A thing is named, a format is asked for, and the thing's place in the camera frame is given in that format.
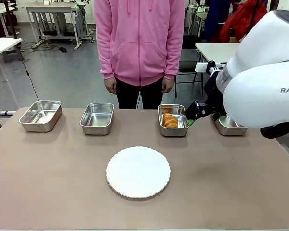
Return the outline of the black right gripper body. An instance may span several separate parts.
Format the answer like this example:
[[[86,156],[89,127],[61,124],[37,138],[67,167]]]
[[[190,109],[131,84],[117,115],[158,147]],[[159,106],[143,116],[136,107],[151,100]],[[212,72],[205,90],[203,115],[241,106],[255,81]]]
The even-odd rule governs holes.
[[[194,101],[194,106],[193,120],[198,120],[217,112],[216,108],[210,104]]]

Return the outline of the person's left hand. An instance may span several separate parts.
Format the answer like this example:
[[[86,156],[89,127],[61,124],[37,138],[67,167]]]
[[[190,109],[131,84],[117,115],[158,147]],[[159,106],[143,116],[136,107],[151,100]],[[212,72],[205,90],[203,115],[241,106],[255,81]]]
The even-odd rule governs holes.
[[[174,86],[174,80],[169,80],[169,79],[166,79],[165,77],[163,78],[162,80],[162,90],[161,92],[164,94],[164,93],[169,93],[172,88]]]

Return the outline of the person's right hand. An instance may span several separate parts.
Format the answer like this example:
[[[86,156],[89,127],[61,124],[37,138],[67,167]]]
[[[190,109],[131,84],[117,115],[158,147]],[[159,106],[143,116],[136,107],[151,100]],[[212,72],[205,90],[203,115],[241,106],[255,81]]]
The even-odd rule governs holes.
[[[116,95],[117,91],[116,91],[116,79],[115,79],[115,77],[112,77],[110,79],[105,79],[104,80],[104,86],[106,87],[106,89],[109,93]]]

